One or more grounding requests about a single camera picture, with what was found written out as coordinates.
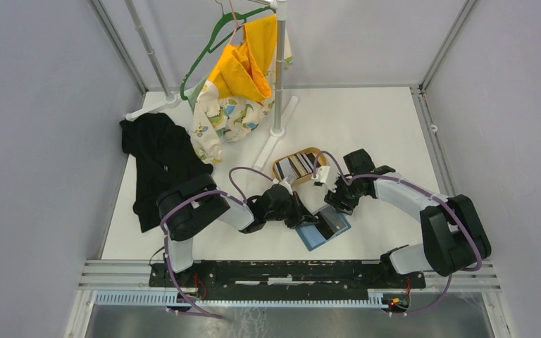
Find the dark credit card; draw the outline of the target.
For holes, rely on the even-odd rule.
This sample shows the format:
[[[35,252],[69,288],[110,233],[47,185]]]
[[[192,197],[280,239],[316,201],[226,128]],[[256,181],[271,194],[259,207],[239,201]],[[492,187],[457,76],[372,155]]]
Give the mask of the dark credit card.
[[[345,214],[339,213],[332,206],[325,206],[320,212],[320,215],[323,216],[333,234],[341,233],[351,228]]]
[[[331,239],[339,230],[338,218],[332,214],[318,212],[315,214],[318,222],[315,224],[316,229],[325,240]]]

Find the blue card holder wallet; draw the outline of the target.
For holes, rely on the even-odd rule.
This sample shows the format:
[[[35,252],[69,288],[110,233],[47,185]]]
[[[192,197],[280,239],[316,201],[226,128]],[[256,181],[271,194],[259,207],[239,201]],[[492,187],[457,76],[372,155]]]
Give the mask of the blue card holder wallet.
[[[333,206],[325,205],[314,215],[315,223],[304,223],[296,229],[308,251],[313,251],[351,228],[346,214],[339,213]]]

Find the oval wooden card tray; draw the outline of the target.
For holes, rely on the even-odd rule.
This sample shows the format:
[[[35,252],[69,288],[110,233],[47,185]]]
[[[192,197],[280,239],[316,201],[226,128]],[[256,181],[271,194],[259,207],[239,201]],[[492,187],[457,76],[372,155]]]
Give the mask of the oval wooden card tray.
[[[279,158],[272,165],[275,178],[283,180],[287,177],[292,186],[308,182],[313,177],[314,161],[320,151],[316,147],[308,147]]]

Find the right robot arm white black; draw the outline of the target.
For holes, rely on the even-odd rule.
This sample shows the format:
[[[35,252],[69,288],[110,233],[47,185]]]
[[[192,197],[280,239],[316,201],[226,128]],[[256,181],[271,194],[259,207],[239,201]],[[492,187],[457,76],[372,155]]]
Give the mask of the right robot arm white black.
[[[432,271],[449,277],[457,271],[478,271],[492,254],[474,203],[466,195],[431,192],[405,179],[388,165],[376,166],[364,149],[344,156],[348,173],[337,169],[325,202],[352,215],[363,197],[389,203],[419,222],[421,243],[406,245],[381,258],[378,276],[387,287],[399,286],[407,274]]]

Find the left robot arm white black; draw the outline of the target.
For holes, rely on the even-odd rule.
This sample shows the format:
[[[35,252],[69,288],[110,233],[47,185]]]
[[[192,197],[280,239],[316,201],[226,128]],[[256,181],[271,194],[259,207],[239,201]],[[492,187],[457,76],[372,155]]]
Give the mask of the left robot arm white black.
[[[319,224],[291,183],[291,177],[274,180],[263,194],[240,201],[220,190],[210,174],[203,174],[162,193],[156,205],[165,235],[168,280],[176,287],[192,281],[193,238],[217,220],[245,234],[261,230],[270,221],[283,222],[290,229]]]

